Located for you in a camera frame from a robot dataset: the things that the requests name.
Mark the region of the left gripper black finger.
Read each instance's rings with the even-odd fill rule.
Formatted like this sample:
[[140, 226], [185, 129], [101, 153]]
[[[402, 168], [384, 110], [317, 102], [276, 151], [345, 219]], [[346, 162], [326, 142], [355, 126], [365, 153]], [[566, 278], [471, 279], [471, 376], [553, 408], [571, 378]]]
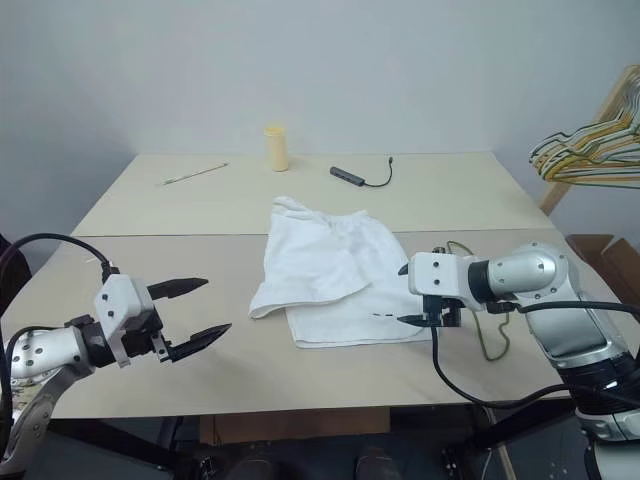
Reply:
[[176, 298], [188, 294], [208, 283], [204, 278], [176, 278], [149, 285], [147, 290], [152, 300]]
[[169, 348], [169, 359], [172, 362], [178, 362], [206, 349], [222, 337], [230, 328], [231, 324], [222, 324], [191, 335], [188, 341]]

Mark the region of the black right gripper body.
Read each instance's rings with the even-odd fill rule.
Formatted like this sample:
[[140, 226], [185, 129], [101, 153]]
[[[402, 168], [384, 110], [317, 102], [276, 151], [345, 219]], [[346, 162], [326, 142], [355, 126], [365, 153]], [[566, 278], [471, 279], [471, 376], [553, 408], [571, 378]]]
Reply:
[[436, 295], [424, 295], [423, 319], [428, 328], [461, 326], [461, 301]]

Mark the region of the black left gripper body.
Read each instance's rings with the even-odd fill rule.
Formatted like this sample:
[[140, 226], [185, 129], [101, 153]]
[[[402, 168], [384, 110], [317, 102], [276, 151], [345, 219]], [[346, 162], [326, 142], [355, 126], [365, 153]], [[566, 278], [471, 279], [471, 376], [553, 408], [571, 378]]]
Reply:
[[163, 323], [156, 310], [149, 314], [139, 328], [127, 330], [122, 344], [128, 358], [154, 353], [160, 362], [170, 359], [170, 342], [162, 333]]

